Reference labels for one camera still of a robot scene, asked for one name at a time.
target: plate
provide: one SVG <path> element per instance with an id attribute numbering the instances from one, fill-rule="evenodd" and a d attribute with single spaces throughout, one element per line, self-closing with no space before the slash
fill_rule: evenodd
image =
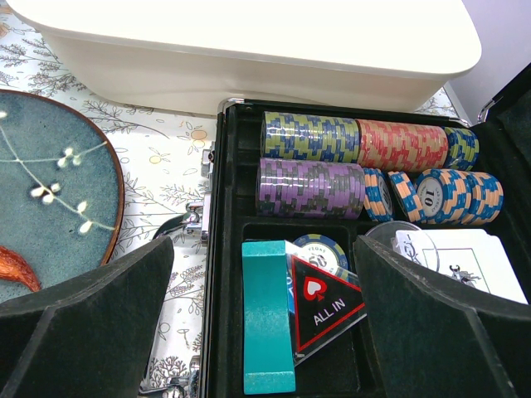
<path id="1" fill-rule="evenodd" d="M 42 288 L 107 263 L 124 211 L 118 157 L 98 127 L 51 99 L 0 90 L 0 245 Z M 0 303 L 29 294 L 0 280 Z"/>

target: brown plate rim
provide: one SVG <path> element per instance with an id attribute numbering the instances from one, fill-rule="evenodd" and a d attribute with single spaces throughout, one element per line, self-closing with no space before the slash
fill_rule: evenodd
<path id="1" fill-rule="evenodd" d="M 120 165 L 118 155 L 116 154 L 116 151 L 114 150 L 113 144 L 109 141 L 109 139 L 104 134 L 104 132 L 101 131 L 101 129 L 92 120 L 84 116 L 79 110 L 73 109 L 70 106 L 63 104 L 62 102 L 59 102 L 59 101 L 56 101 L 54 99 L 50 99 L 47 97 L 41 97 L 40 95 L 27 93 L 25 91 L 0 89 L 0 94 L 25 95 L 27 97 L 37 98 L 49 104 L 59 106 L 63 108 L 64 110 L 67 110 L 68 112 L 77 116 L 84 122 L 86 122 L 96 132 L 96 134 L 98 134 L 100 138 L 107 143 L 106 147 L 109 149 L 110 156 L 113 159 L 114 171 L 118 174 L 118 195 L 119 195 L 118 214 L 116 215 L 116 222 L 114 223 L 114 232 L 113 232 L 113 235 L 110 237 L 109 245 L 107 246 L 107 250 L 105 251 L 104 257 L 101 260 L 99 266 L 107 264 L 109 262 L 110 256 L 113 254 L 114 248 L 116 247 L 116 243 L 118 242 L 118 236 L 119 236 L 119 232 L 122 227 L 122 220 L 124 218 L 124 202 L 125 202 L 124 173 L 122 171 L 122 166 Z"/>

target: red triangle outline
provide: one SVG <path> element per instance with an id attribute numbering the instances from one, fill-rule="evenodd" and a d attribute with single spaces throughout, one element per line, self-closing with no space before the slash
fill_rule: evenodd
<path id="1" fill-rule="evenodd" d="M 355 309 L 353 309 L 352 311 L 350 311 L 349 313 L 344 315 L 341 319 L 337 320 L 335 323 L 333 323 L 332 325 L 328 326 L 325 330 L 323 330 L 317 336 L 315 336 L 314 338 L 310 339 L 303 346 L 301 346 L 300 345 L 300 329 L 299 329 L 299 310 L 298 310 L 298 306 L 297 306 L 298 294 L 297 294 L 297 282 L 296 282 L 297 278 L 295 277 L 295 260 L 298 260 L 302 264 L 307 265 L 307 266 L 309 266 L 309 267 L 311 267 L 313 269 L 316 269 L 317 271 L 319 271 L 321 274 L 324 274 L 328 278 L 333 278 L 333 279 L 338 280 L 342 284 L 346 284 L 348 287 L 353 288 L 354 290 L 357 290 L 360 293 L 361 293 L 362 290 L 358 286 L 356 286 L 355 284 L 350 284 L 346 280 L 343 280 L 343 279 L 337 277 L 336 275 L 329 274 L 324 269 L 316 267 L 315 265 L 310 264 L 309 262 L 301 259 L 300 257 L 296 257 L 296 256 L 292 255 L 291 256 L 291 274 L 293 275 L 292 280 L 293 280 L 293 291 L 294 291 L 294 301 L 295 301 L 295 336 L 296 336 L 296 343 L 297 343 L 297 351 L 300 352 L 300 351 L 304 350 L 305 348 L 307 348 L 307 346 L 309 346 L 310 344 L 312 344 L 312 343 L 316 342 L 317 340 L 319 340 L 322 336 L 324 336 L 325 334 L 330 332 L 332 329 L 336 328 L 339 324 L 343 323 L 351 315 L 355 314 L 357 311 L 359 311 L 360 309 L 365 307 L 365 303 L 361 303 L 360 305 L 358 305 Z"/>

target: white wall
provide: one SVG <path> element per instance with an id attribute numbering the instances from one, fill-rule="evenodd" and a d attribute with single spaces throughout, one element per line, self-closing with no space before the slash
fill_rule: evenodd
<path id="1" fill-rule="evenodd" d="M 531 62 L 531 0 L 462 0 L 481 40 L 475 68 L 450 82 L 472 124 L 507 83 Z"/>

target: white lid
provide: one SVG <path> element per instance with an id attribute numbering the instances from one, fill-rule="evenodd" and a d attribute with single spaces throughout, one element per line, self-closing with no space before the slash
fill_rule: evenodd
<path id="1" fill-rule="evenodd" d="M 447 80 L 480 39 L 461 0 L 8 0 L 59 36 L 333 70 Z"/>

